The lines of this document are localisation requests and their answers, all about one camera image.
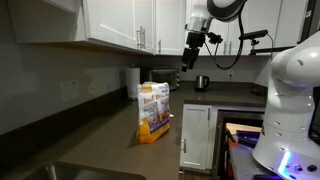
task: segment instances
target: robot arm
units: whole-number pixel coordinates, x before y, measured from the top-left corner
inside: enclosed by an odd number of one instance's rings
[[[190,31],[187,37],[189,48],[185,48],[182,57],[182,71],[192,69],[199,54],[199,47],[205,42],[205,35],[211,43],[221,43],[220,36],[208,33],[211,21],[216,18],[223,22],[229,22],[237,18],[247,0],[194,0],[192,14],[186,30]]]

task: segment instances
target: wall outlet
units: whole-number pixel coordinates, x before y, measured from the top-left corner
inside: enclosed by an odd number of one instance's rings
[[[233,77],[233,70],[228,70],[227,77],[232,78]]]
[[[68,102],[77,99],[79,94],[78,80],[69,80],[60,82],[62,101]]]

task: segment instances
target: blue light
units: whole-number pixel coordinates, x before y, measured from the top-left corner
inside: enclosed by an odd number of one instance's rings
[[[290,151],[287,151],[282,160],[281,160],[281,164],[278,168],[278,172],[285,178],[287,179],[292,179],[290,176],[289,176],[289,173],[288,171],[286,171],[286,166],[290,163],[290,159],[291,159],[291,152]]]

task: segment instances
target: gray wall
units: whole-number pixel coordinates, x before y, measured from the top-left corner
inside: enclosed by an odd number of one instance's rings
[[[15,43],[5,0],[0,0],[0,134],[125,86],[125,68],[139,66],[181,67],[180,57],[129,56],[123,53],[80,51]],[[222,64],[234,57],[219,57]],[[265,83],[260,75],[266,57],[242,57],[233,68],[233,82]],[[196,75],[211,81],[228,81],[208,57],[199,57],[194,70],[181,73],[181,80]],[[60,82],[77,79],[80,97],[63,102]]]

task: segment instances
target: cable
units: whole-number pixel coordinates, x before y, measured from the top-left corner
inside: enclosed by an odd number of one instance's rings
[[[271,39],[271,61],[272,61],[272,59],[273,59],[273,39],[272,39],[272,37],[269,35],[269,34],[267,34],[268,36],[269,36],[269,38]]]
[[[243,9],[244,6],[241,7],[241,10],[240,10],[240,13],[238,15],[238,22],[239,22],[239,29],[240,29],[240,34],[241,34],[241,37],[243,36],[244,34],[244,30],[243,30],[243,25],[242,25],[242,18],[241,18],[241,13],[242,13],[242,9]],[[216,47],[216,51],[215,51],[215,54],[214,54],[214,57],[212,57],[212,54],[209,50],[209,47],[208,45],[205,43],[207,49],[208,49],[208,52],[210,54],[210,57],[211,59],[214,61],[214,63],[216,64],[216,66],[219,68],[219,69],[222,69],[222,70],[228,70],[228,69],[231,69],[239,60],[240,56],[241,56],[241,53],[242,53],[242,48],[243,48],[243,39],[240,40],[240,46],[239,46],[239,50],[238,50],[238,54],[237,54],[237,57],[235,59],[235,61],[230,65],[230,66],[227,66],[227,67],[222,67],[220,66],[217,62],[216,62],[216,56],[217,56],[217,50],[218,50],[218,45],[217,44],[217,47]]]

